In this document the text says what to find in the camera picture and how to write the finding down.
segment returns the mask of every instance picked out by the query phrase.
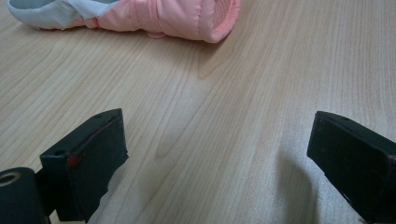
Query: wood grain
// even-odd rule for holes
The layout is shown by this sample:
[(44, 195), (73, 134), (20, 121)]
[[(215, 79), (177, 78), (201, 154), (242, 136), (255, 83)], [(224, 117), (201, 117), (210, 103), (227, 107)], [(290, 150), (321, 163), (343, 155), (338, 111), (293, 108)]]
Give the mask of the wood grain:
[(245, 0), (217, 45), (0, 4), (1, 170), (120, 107), (130, 159), (90, 223), (361, 223), (305, 152), (318, 110), (396, 140), (396, 1)]

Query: wooden table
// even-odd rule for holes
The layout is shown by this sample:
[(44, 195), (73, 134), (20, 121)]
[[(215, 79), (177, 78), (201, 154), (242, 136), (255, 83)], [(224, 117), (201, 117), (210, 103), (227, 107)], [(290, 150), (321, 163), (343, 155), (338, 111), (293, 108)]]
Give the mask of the wooden table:
[(396, 140), (396, 1), (245, 0), (217, 45), (0, 3), (1, 170), (120, 107), (130, 159), (90, 223), (361, 223), (306, 148), (318, 110)]

